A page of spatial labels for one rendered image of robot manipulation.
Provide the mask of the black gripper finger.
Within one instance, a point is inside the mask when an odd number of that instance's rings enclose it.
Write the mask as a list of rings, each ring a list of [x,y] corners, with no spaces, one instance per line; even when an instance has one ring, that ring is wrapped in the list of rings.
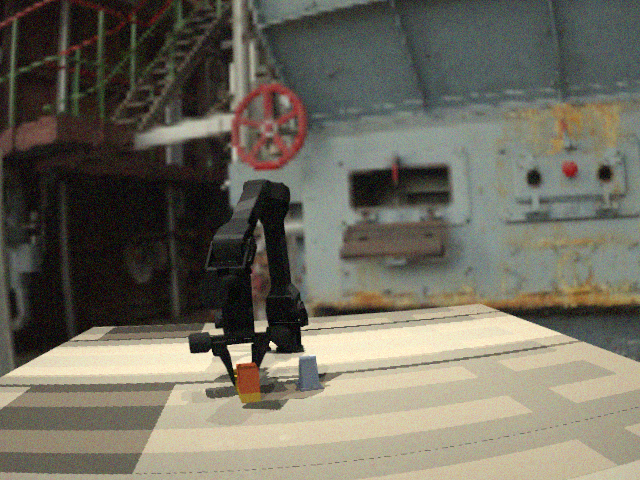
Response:
[[[219,358],[221,359],[223,365],[226,367],[227,373],[229,374],[233,385],[235,386],[235,377],[234,377],[234,371],[233,371],[233,366],[232,366],[232,361],[231,361],[231,355],[230,352],[227,348],[227,352],[217,352],[214,353],[213,348],[212,348],[212,353],[215,357],[219,356]]]
[[[262,360],[263,360],[263,357],[264,357],[265,353],[266,352],[270,352],[271,348],[269,346],[268,348],[256,349],[253,346],[253,344],[251,344],[251,347],[252,347],[252,363],[255,363],[258,366],[258,368],[260,369],[260,366],[261,366],[261,364],[263,362]]]

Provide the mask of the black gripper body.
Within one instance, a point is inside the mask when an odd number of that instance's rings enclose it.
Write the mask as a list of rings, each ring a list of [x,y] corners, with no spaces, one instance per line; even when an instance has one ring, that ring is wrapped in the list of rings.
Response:
[[[267,327],[266,331],[255,332],[253,300],[233,303],[222,308],[222,323],[224,335],[210,336],[209,332],[190,334],[190,352],[208,353],[211,348],[214,353],[227,352],[228,345],[242,343],[253,343],[256,349],[268,348],[270,341],[277,346],[293,344],[292,332],[284,325]]]

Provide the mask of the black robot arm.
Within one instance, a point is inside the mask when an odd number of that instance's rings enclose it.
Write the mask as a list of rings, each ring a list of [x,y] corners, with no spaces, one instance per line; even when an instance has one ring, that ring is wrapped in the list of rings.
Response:
[[[271,289],[266,297],[269,327],[284,325],[293,344],[276,347],[276,354],[304,352],[300,327],[308,314],[300,292],[291,282],[284,218],[289,210],[290,190],[283,182],[250,180],[229,222],[219,227],[211,241],[197,289],[199,301],[208,309],[252,301],[251,274],[257,245],[253,231],[263,225]],[[299,321],[297,321],[299,319]]]

